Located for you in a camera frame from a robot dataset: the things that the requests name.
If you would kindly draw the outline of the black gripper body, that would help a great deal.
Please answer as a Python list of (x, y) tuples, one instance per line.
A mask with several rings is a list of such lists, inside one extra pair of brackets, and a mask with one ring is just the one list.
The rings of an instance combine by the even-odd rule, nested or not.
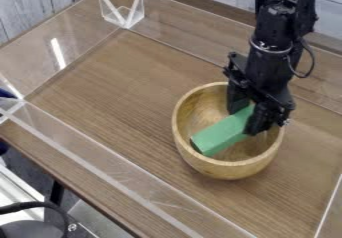
[(223, 73), (232, 81), (248, 90), (249, 102), (263, 101), (277, 105), (280, 116), (277, 125), (283, 126), (295, 109), (295, 103), (288, 91), (288, 81), (292, 78), (288, 69), (288, 55), (293, 48), (292, 42), (268, 44), (253, 37), (248, 40), (249, 51), (244, 56), (237, 52), (228, 53), (228, 64)]

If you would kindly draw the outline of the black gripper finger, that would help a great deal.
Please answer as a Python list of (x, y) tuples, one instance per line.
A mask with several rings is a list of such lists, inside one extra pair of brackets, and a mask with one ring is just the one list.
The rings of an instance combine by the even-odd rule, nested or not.
[(227, 87), (227, 111), (229, 114), (235, 114), (249, 105), (248, 90), (240, 85), (228, 82)]
[(267, 131), (277, 123), (280, 109), (276, 104), (263, 101), (255, 104), (251, 116), (247, 118), (244, 133), (255, 136)]

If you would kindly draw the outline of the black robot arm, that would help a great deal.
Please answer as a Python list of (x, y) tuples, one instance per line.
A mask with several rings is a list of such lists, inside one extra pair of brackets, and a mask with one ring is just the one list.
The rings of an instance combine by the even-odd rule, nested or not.
[(249, 136), (284, 125), (295, 109), (288, 82), (311, 75), (297, 64), (312, 53), (304, 36), (317, 20), (315, 0), (255, 0), (255, 17), (248, 54), (229, 53), (224, 67), (228, 112), (253, 107), (243, 128)]

